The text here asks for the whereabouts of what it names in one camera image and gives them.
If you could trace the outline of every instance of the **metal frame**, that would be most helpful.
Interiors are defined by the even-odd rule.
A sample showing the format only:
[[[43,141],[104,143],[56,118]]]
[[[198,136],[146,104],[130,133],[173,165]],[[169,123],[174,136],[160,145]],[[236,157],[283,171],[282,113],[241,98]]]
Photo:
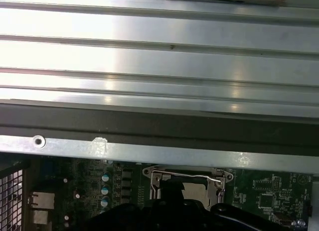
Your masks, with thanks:
[[[0,151],[168,165],[231,167],[319,174],[319,157],[108,143],[106,139],[101,137],[97,137],[93,141],[43,139],[45,144],[40,148],[36,143],[36,137],[2,135],[0,136]]]
[[[317,118],[311,7],[0,0],[0,102]]]

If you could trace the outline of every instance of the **metal rail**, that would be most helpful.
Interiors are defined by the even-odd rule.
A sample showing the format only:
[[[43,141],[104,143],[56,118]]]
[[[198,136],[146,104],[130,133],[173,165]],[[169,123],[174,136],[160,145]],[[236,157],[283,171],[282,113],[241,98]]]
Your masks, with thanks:
[[[319,9],[292,1],[0,0],[0,102],[319,117]]]

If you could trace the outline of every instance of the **metal mesh grille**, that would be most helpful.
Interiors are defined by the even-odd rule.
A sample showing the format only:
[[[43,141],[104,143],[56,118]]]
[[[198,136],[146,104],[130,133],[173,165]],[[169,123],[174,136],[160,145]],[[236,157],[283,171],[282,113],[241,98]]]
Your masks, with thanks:
[[[20,231],[22,170],[0,179],[0,231]]]

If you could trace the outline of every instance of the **motherboard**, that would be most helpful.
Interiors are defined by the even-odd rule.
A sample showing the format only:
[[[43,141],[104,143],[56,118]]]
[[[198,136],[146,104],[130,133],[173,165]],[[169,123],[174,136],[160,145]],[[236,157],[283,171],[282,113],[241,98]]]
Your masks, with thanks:
[[[311,215],[313,177],[309,174],[75,158],[43,159],[40,174],[37,189],[48,181],[60,182],[58,189],[50,191],[55,193],[54,231],[120,204],[133,203],[143,208],[151,198],[160,198],[160,193],[154,194],[152,187],[156,184],[152,179],[180,182],[184,198],[199,200],[207,209],[215,203],[228,203],[293,230],[306,231]],[[219,187],[206,179],[208,174],[224,175],[221,195],[216,196]]]

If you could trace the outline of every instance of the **electrolytic capacitor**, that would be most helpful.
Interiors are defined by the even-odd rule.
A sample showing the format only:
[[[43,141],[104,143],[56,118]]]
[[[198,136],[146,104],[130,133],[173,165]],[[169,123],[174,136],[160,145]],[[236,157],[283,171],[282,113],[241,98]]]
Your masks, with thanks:
[[[105,172],[103,175],[102,175],[102,180],[104,182],[108,182],[110,180],[110,174],[108,172]]]
[[[110,198],[107,196],[104,196],[101,200],[101,206],[107,207],[109,205],[109,201],[110,201]]]
[[[101,189],[102,195],[107,195],[110,192],[110,187],[108,185],[104,185]]]

